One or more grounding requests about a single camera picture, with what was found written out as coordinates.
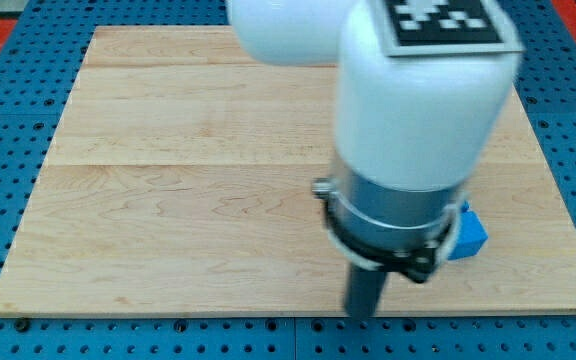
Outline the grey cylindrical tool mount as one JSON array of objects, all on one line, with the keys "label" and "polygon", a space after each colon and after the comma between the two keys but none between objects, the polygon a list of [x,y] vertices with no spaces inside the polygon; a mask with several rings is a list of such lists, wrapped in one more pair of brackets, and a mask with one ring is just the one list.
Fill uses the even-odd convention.
[{"label": "grey cylindrical tool mount", "polygon": [[331,242],[350,263],[349,280],[382,282],[399,273],[425,283],[448,259],[461,230],[464,191],[457,184],[431,190],[380,185],[334,156],[328,176],[316,178]]}]

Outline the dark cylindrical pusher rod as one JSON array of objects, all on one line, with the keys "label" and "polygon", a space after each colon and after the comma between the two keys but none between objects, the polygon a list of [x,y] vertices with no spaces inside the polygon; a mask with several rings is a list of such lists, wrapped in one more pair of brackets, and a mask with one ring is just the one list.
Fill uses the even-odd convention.
[{"label": "dark cylindrical pusher rod", "polygon": [[387,273],[351,265],[344,292],[344,310],[349,317],[372,317],[379,304]]}]

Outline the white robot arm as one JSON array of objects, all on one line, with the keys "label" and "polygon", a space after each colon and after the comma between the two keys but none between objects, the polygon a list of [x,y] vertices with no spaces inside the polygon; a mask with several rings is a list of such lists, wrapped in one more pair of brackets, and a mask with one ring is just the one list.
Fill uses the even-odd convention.
[{"label": "white robot arm", "polygon": [[464,184],[519,68],[517,30],[494,0],[235,0],[226,12],[253,59],[337,68],[332,165],[312,191],[351,265],[345,311],[370,317],[389,273],[423,283],[457,245]]}]

